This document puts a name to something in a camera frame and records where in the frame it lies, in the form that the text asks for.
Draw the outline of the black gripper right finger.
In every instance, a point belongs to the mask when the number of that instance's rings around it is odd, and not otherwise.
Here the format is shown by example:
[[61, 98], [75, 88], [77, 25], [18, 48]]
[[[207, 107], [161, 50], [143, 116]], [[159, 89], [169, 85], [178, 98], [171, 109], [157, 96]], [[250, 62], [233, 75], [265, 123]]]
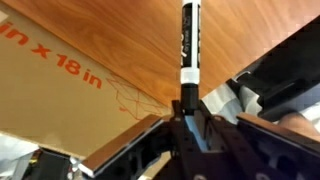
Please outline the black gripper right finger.
[[278, 126], [262, 118], [240, 113], [237, 124], [224, 116], [214, 115], [216, 131], [231, 154], [242, 167], [263, 167], [280, 157], [296, 167], [318, 167], [319, 141], [309, 135]]

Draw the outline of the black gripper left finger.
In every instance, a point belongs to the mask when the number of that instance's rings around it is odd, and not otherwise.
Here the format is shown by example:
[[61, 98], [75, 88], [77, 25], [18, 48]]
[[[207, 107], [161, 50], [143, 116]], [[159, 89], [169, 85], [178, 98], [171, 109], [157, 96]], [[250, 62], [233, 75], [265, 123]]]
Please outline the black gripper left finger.
[[170, 150], [169, 116], [148, 115], [86, 157], [86, 178], [139, 178]]

